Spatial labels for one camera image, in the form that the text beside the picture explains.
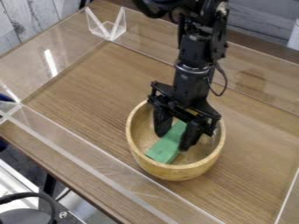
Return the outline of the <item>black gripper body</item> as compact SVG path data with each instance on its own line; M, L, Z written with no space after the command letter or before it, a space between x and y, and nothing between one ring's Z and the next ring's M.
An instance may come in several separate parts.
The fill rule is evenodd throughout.
M154 105L168 108L172 118L186 124L192 121L200 122L204 125L202 134L208 136L213 134L221 118L206 100L213 72L214 66L186 67L177 63L172 84L153 81L152 93L146 100L153 109Z

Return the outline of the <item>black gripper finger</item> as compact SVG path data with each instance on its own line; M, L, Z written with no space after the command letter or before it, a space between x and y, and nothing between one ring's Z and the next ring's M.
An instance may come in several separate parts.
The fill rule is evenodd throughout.
M186 124L178 144L180 151L186 151L197 143L202 132L204 125L200 122L192 121Z
M153 106L153 131L158 137L162 137L172 127L173 116L168 108L161 105Z

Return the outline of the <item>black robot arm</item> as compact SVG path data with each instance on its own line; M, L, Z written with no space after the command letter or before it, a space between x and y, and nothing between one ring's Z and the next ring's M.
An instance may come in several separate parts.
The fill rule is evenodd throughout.
M132 0L149 17L168 16L177 24L178 57L172 84L152 82L153 130L168 132L173 119L186 123L178 149L186 151L202 135L210 136L221 118L208 103L212 77L221 72L218 60L228 49L229 0Z

